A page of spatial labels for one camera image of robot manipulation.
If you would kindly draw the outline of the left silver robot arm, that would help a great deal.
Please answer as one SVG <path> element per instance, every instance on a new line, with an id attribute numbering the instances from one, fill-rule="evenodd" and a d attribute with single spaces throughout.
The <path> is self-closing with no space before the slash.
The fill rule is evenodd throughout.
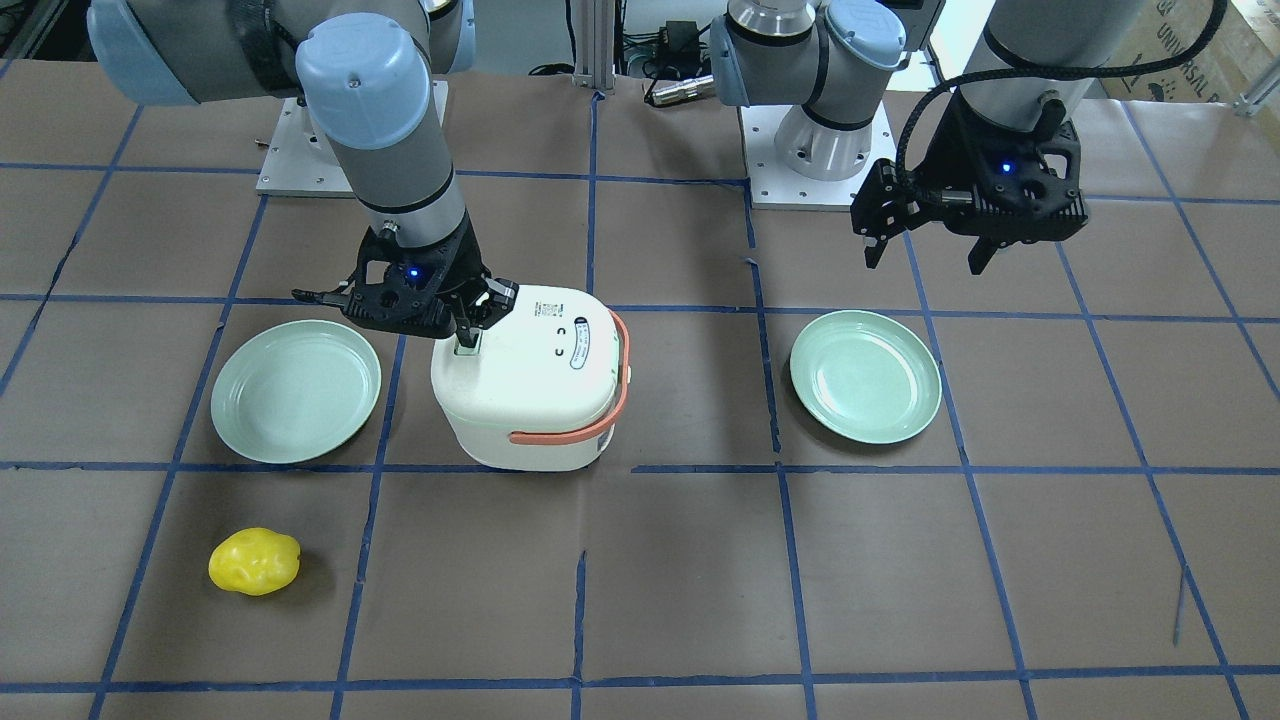
<path id="1" fill-rule="evenodd" d="M 1091 210 L 1073 114 L 1094 79 L 1172 69 L 1203 51 L 1230 5 L 1180 53 L 1112 64 L 1139 1 L 996 1 L 961 74 L 913 108 L 891 158 L 870 158 L 870 124 L 890 77 L 922 41 L 929 1 L 730 1 L 707 51 L 728 106 L 786 106 L 776 149 L 799 174 L 841 181 L 867 169 L 850 206 L 865 263 L 890 241 L 938 222 L 974 238 L 980 274 L 1015 243 L 1061 242 Z"/>

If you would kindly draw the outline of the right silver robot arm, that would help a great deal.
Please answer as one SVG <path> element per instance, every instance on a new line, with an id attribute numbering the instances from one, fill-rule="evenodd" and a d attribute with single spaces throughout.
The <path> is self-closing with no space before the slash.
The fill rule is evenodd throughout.
<path id="1" fill-rule="evenodd" d="M 483 263 L 433 92 L 474 60 L 470 1 L 92 1 L 86 24 L 137 104 L 305 104 L 369 224 L 348 278 L 298 302 L 466 348 L 515 309 L 518 286 Z"/>

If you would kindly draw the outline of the green plate near left arm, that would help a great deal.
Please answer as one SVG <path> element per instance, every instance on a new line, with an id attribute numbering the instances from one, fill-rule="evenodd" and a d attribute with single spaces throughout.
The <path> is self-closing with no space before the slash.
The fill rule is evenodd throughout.
<path id="1" fill-rule="evenodd" d="M 877 313 L 842 310 L 809 322 L 791 347 L 788 372 L 810 416 L 867 445 L 919 436 L 942 402 L 940 366 L 925 342 Z"/>

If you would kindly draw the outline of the green plate near right arm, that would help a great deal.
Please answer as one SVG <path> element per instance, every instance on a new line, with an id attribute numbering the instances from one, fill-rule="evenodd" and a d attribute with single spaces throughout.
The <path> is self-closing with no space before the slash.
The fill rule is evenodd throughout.
<path id="1" fill-rule="evenodd" d="M 380 359 L 358 332 L 334 322 L 287 322 L 230 355 L 215 379 L 210 415 L 239 456 L 294 464 L 351 439 L 380 393 Z"/>

